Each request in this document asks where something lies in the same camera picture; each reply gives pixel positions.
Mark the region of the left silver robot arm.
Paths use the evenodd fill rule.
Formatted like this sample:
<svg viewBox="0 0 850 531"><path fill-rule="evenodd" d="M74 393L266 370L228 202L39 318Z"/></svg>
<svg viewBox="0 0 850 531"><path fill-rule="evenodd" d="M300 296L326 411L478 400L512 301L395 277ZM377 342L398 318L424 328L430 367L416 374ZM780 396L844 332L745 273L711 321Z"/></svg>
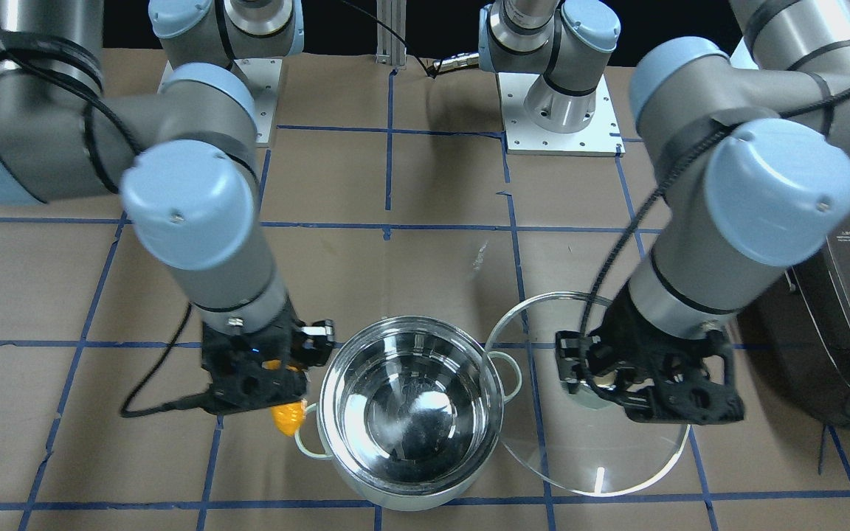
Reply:
<svg viewBox="0 0 850 531"><path fill-rule="evenodd" d="M629 84L657 189L556 335L557 390L640 423L744 417L725 326L850 215L850 1L732 1L755 69L697 36Z"/></svg>

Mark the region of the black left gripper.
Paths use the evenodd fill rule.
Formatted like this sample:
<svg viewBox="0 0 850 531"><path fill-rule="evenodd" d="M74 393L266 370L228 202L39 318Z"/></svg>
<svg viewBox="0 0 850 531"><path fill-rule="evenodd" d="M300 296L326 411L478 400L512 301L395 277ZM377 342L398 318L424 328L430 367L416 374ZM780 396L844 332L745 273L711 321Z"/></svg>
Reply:
<svg viewBox="0 0 850 531"><path fill-rule="evenodd" d="M594 336L558 330L554 359L567 393L614 401L638 423L720 426L745 416L725 331L705 330L700 339L668 335L641 316L628 286Z"/></svg>

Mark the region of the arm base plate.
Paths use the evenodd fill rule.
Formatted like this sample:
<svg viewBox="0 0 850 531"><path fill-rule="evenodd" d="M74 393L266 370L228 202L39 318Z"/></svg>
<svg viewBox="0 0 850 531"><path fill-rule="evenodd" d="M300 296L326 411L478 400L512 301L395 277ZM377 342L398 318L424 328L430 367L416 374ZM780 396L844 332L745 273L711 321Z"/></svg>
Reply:
<svg viewBox="0 0 850 531"><path fill-rule="evenodd" d="M614 157L623 136L605 77L583 97L557 93L538 74L497 74L507 152Z"/></svg>
<svg viewBox="0 0 850 531"><path fill-rule="evenodd" d="M212 85L239 100L249 112L256 127L256 142L260 148L273 144L277 104L280 98L281 58L241 58L233 69L210 63L187 63L178 68L165 65L158 92L180 80L194 80Z"/></svg>

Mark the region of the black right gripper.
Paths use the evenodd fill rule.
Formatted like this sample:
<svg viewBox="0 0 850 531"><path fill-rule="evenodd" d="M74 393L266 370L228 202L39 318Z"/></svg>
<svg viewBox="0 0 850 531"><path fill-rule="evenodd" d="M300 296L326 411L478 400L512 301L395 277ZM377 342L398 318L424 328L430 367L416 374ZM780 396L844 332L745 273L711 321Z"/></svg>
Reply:
<svg viewBox="0 0 850 531"><path fill-rule="evenodd" d="M335 323L306 324L297 319L289 299L262 329L222 332L202 324L201 367L210 376L200 408L210 414L236 414L306 397L304 369L323 367L335 346Z"/></svg>

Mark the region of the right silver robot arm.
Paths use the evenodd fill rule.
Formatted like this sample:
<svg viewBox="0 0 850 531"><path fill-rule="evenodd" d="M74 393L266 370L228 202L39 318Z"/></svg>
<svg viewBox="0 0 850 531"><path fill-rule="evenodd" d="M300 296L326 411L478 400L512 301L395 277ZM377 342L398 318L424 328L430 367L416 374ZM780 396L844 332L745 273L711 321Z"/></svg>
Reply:
<svg viewBox="0 0 850 531"><path fill-rule="evenodd" d="M172 68L107 97L101 1L0 1L0 207L120 196L139 241L202 322L210 387L141 417L300 403L331 322L297 318L260 228L257 111L237 66L303 50L298 1L151 1Z"/></svg>

